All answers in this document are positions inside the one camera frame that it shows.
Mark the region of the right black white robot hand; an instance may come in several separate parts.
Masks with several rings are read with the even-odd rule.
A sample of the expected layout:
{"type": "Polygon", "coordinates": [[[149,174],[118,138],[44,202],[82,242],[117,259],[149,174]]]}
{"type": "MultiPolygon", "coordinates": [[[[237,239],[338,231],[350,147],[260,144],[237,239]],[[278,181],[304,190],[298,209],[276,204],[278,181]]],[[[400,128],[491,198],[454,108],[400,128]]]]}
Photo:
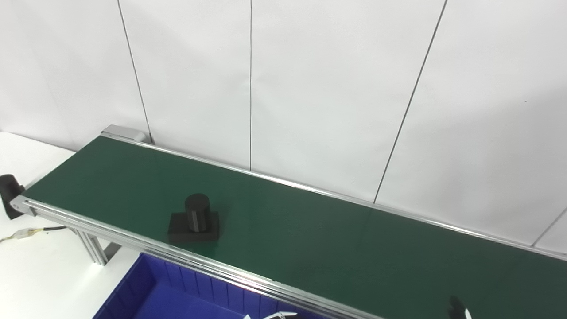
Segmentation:
{"type": "Polygon", "coordinates": [[[450,296],[449,304],[448,317],[450,319],[472,319],[470,311],[458,297],[450,296]]]}

